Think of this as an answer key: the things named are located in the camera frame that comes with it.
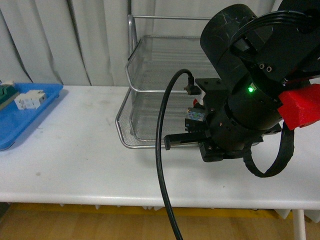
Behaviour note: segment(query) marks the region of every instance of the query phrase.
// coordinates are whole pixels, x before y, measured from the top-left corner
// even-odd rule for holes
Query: white tabletop
[[[8,150],[0,152],[0,202],[163,206],[155,150],[127,149],[116,114],[127,87],[65,86]],[[205,163],[197,148],[163,150],[175,207],[320,210],[320,124],[295,131],[294,156],[271,178],[242,159]],[[280,134],[252,148],[266,170]]]

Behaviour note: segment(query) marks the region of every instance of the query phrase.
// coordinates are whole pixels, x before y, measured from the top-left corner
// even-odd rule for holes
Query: black power cable
[[[182,74],[188,74],[188,84],[193,85],[194,84],[194,77],[192,76],[192,73],[188,69],[181,69],[175,73],[175,75],[172,77],[170,80],[168,86],[165,89],[160,110],[159,110],[159,116],[156,124],[156,135],[155,135],[155,161],[156,161],[156,170],[158,174],[158,180],[159,180],[159,185],[160,185],[160,190],[162,194],[162,199],[164,202],[165,210],[168,215],[173,233],[175,235],[175,238],[177,240],[183,240],[182,235],[180,233],[178,224],[176,222],[176,218],[170,203],[170,199],[168,196],[167,188],[166,188],[166,183],[165,183],[165,178],[164,178],[164,172],[162,168],[162,158],[161,158],[161,142],[162,142],[162,127],[164,123],[164,118],[165,118],[165,112],[166,112],[166,107],[168,104],[169,96],[171,93],[172,88],[174,87],[177,79],[182,75]]]

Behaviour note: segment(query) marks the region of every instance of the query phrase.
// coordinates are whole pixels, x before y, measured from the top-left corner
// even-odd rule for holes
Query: cable connector
[[[188,95],[199,95],[201,94],[201,90],[198,86],[194,84],[188,84],[184,90],[188,93]]]

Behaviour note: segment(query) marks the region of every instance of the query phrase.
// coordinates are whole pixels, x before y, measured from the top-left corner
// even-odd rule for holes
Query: wooden floor
[[[292,217],[271,210],[178,208],[185,240],[293,240]],[[320,223],[306,220],[307,240],[320,240]],[[164,210],[142,207],[14,204],[0,220],[0,240],[173,240]]]

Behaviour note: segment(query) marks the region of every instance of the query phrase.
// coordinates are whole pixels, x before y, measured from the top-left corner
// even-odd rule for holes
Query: blue tray
[[[15,83],[14,88],[20,93],[29,90],[43,90],[47,99],[37,109],[19,110],[13,101],[0,110],[0,151],[9,148],[19,135],[42,113],[64,86],[60,84]]]

